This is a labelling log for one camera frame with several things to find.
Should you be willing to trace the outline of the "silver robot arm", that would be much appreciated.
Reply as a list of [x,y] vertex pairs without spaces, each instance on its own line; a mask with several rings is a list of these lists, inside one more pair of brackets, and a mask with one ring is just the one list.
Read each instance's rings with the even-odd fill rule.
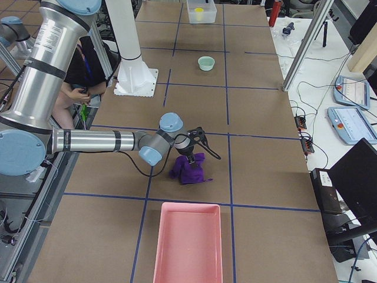
[[17,59],[28,57],[34,42],[20,18],[15,16],[1,18],[1,44],[5,48],[15,44],[11,50],[13,57]]
[[187,131],[176,113],[164,114],[155,134],[143,131],[56,129],[50,125],[78,40],[93,26],[101,1],[42,1],[43,22],[9,110],[1,114],[1,173],[31,173],[56,152],[137,151],[150,166],[172,148],[196,164],[193,149],[208,149],[201,128]]

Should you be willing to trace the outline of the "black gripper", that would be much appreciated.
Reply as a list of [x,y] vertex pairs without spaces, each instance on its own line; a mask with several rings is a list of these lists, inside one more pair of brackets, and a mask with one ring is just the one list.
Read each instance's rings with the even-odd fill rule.
[[200,146],[217,160],[221,159],[221,156],[212,150],[208,144],[201,142],[206,139],[205,132],[202,127],[189,130],[187,133],[179,133],[176,135],[176,149],[178,153],[185,156],[188,161],[195,161],[194,147],[200,142]]

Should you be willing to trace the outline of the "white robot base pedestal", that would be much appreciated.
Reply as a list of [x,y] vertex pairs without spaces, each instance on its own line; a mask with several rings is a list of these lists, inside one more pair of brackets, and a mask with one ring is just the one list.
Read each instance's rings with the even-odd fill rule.
[[158,70],[143,61],[131,1],[106,1],[121,56],[114,94],[117,96],[152,97]]

